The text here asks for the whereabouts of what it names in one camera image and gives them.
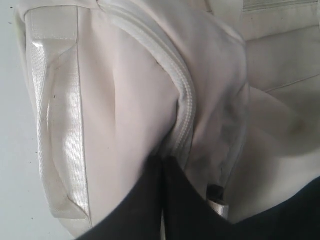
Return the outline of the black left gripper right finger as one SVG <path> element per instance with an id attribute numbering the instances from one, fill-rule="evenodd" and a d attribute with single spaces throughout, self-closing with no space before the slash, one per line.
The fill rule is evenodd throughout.
<path id="1" fill-rule="evenodd" d="M 232 224 L 218 215 L 191 185 L 178 162 L 162 165 L 164 224 L 168 240 L 318 240 L 320 180 L 289 200 Z"/>

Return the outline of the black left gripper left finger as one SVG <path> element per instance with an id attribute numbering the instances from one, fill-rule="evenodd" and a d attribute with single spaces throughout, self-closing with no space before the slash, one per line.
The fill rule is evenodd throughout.
<path id="1" fill-rule="evenodd" d="M 119 206 L 79 240 L 159 240 L 162 222 L 162 159 L 150 157 Z"/>

